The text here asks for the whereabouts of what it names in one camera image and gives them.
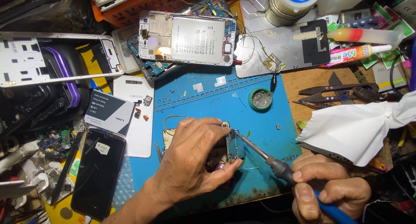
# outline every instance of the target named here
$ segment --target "blue handle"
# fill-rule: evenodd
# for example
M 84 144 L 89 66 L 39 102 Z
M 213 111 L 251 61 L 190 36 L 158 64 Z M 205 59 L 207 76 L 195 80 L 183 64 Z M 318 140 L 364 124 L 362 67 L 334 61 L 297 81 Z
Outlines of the blue handle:
M 350 216 L 346 215 L 336 205 L 322 203 L 318 198 L 319 192 L 315 189 L 313 191 L 315 192 L 315 196 L 321 210 L 333 218 L 336 222 L 339 224 L 357 224 Z

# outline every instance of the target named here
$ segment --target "hand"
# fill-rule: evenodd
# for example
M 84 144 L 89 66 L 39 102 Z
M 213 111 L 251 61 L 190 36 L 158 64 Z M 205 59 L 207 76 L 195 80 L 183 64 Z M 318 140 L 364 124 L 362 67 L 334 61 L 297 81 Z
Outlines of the hand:
M 323 155 L 304 153 L 293 161 L 291 168 L 295 172 L 293 180 L 298 183 L 294 187 L 292 211 L 301 224 L 334 223 L 320 210 L 312 188 L 321 191 L 319 200 L 335 203 L 352 219 L 362 214 L 371 196 L 370 186 L 364 179 L 349 178 L 340 164 L 329 163 Z
M 171 205 L 211 192 L 233 176 L 241 159 L 208 173 L 205 162 L 214 145 L 231 130 L 216 118 L 187 118 L 179 122 L 163 160 L 150 180 Z

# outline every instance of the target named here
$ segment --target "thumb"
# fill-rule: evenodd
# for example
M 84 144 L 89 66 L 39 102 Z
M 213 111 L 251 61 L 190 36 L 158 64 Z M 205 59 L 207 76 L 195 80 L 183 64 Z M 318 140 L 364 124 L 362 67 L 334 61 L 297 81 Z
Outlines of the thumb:
M 236 170 L 241 166 L 242 159 L 238 158 L 234 163 L 226 163 L 223 168 L 212 172 L 209 175 L 209 183 L 213 189 L 230 180 Z

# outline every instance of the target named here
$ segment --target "finger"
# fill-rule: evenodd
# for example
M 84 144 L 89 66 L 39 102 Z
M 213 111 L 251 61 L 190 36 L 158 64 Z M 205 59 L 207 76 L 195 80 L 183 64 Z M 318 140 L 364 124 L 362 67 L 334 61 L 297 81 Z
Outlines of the finger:
M 293 175 L 296 183 L 308 182 L 313 179 L 347 179 L 346 170 L 338 163 L 309 163 L 301 167 Z
M 298 183 L 294 187 L 295 200 L 299 214 L 308 221 L 320 217 L 320 208 L 312 187 L 307 183 Z
M 214 124 L 214 125 L 221 125 L 222 121 L 219 118 L 211 118 L 211 117 L 205 117 L 200 119 L 194 119 L 183 131 L 184 137 L 190 136 L 196 129 L 198 129 L 200 126 L 205 124 Z
M 311 152 L 305 152 L 304 154 L 300 155 L 298 158 L 296 158 L 293 162 L 292 165 L 290 166 L 293 169 L 293 166 L 296 165 L 297 163 L 299 163 L 300 161 L 302 161 L 305 158 L 309 158 L 315 156 L 315 154 L 311 153 Z
M 230 133 L 230 131 L 231 129 L 227 127 L 203 125 L 188 138 L 193 138 L 193 140 L 196 141 L 194 144 L 195 149 L 198 150 L 201 155 L 208 156 L 215 144 Z
M 196 118 L 186 118 L 184 120 L 179 121 L 178 126 L 176 127 L 176 130 L 175 130 L 174 137 L 172 138 L 172 140 L 179 138 L 179 136 L 182 136 L 182 133 L 184 132 L 185 128 L 187 126 L 189 126 L 189 124 L 192 121 L 194 121 L 195 119 Z
M 226 163 L 223 168 L 210 173 L 207 178 L 207 189 L 212 191 L 230 180 L 241 164 L 242 159 L 238 158 L 235 162 Z
M 319 200 L 329 204 L 344 198 L 363 203 L 370 199 L 371 188 L 367 181 L 361 178 L 336 179 L 328 181 L 319 194 Z
M 327 163 L 328 159 L 322 155 L 322 154 L 317 154 L 317 155 L 313 155 L 312 157 L 307 157 L 303 160 L 301 160 L 300 162 L 296 163 L 295 165 L 292 164 L 292 170 L 293 171 L 298 171 L 300 168 L 302 168 L 304 165 L 309 164 L 309 163 Z

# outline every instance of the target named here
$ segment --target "blue silicone repair mat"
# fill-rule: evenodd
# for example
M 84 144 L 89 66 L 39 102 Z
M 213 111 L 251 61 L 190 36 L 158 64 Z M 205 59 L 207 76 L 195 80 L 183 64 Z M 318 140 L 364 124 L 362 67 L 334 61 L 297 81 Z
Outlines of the blue silicone repair mat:
M 226 84 L 215 87 L 217 78 L 225 76 Z M 195 118 L 216 117 L 229 122 L 242 135 L 275 158 L 291 163 L 302 152 L 294 139 L 297 137 L 292 113 L 284 90 L 282 77 L 267 111 L 255 111 L 248 103 L 249 93 L 258 87 L 269 89 L 271 75 L 239 79 L 234 67 L 190 65 L 155 83 L 153 114 L 153 145 L 150 158 L 130 158 L 136 190 L 153 175 L 159 159 L 154 142 L 164 146 L 163 120 L 168 115 L 187 115 Z M 193 85 L 202 83 L 198 93 Z M 175 128 L 184 118 L 171 117 L 166 128 Z M 215 190 L 178 204 L 176 215 L 206 211 L 258 200 L 289 191 L 283 180 L 276 179 L 264 159 L 251 148 L 245 149 L 245 161 L 235 174 L 236 184 L 229 190 Z

